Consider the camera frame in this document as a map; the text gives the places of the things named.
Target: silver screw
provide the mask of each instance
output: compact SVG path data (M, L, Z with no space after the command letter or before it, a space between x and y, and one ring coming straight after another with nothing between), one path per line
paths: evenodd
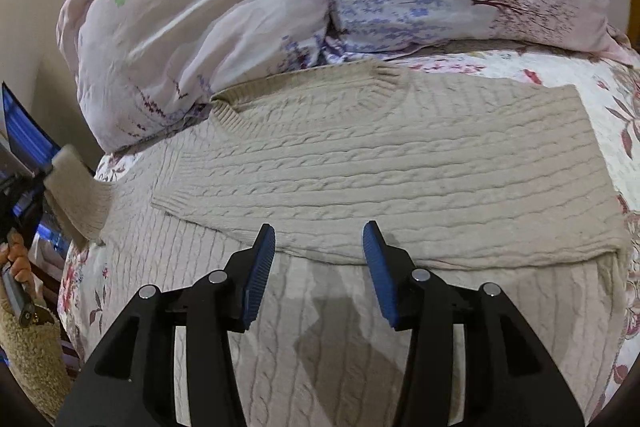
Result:
M222 284L226 281L227 277L224 270L215 270L209 274L209 282L211 284Z
M414 278L414 281L425 282L431 278L431 274L424 268L416 268L411 272L411 277Z
M156 294L156 287L151 286L150 284L147 284L146 286L142 286L142 288L140 288L140 291L138 292L138 295L140 295L140 298L142 299L150 299L155 294Z
M502 290L500 289L500 286L498 286L495 282L488 282L487 284L482 286L482 289L484 290L484 293L486 293L491 297L500 295L500 293L502 292Z

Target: blue rubber tip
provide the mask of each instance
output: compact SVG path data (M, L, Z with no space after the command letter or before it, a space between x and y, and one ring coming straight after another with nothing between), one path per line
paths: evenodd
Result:
M273 227L268 228L261 243L254 245L254 248L257 248L258 252L249 279L244 286L242 299L242 323L246 329L249 329L249 325L257 318L264 289L267 287L267 279L276 251L276 232Z
M380 245L376 237L373 224L367 223L362 230L364 256L371 272L373 288L375 288L378 296L378 304L380 311L382 311L382 316L389 321L392 328L395 328L400 320L397 291L386 266L383 247L384 245Z

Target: sweater sleeve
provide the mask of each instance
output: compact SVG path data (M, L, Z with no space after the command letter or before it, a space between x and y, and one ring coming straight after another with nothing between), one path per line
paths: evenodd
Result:
M55 321L55 324L23 329L3 303L0 305L0 345L17 383L53 423L71 390L60 346L60 324Z

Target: sweater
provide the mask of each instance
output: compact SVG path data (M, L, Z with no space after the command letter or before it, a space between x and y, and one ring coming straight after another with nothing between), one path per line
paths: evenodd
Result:
M447 282L500 284L590 415L622 327L630 240L574 87L360 62L212 104L114 184L69 149L54 161L56 208L93 241L94 263L110 262L107 325L143 284L190 285L269 222L279 254L260 315L231 341L249 424L386 425L408 335L382 319L364 266L362 226L376 219ZM178 332L179 419L181 349ZM452 419L460 387L454 397Z

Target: bed sheet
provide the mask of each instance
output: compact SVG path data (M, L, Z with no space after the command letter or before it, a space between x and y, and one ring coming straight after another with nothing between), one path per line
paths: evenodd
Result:
M634 245L626 284L625 327L596 414L620 387L640 353L640 71L593 55L513 41L452 42L392 62L433 73L507 77L548 87L574 84L580 92ZM103 157L96 177L109 182L121 178L151 143ZM58 311L81 359L88 355L84 352L88 332L98 328L104 333L102 306L108 300L109 277L108 264L97 266L88 250L71 246Z

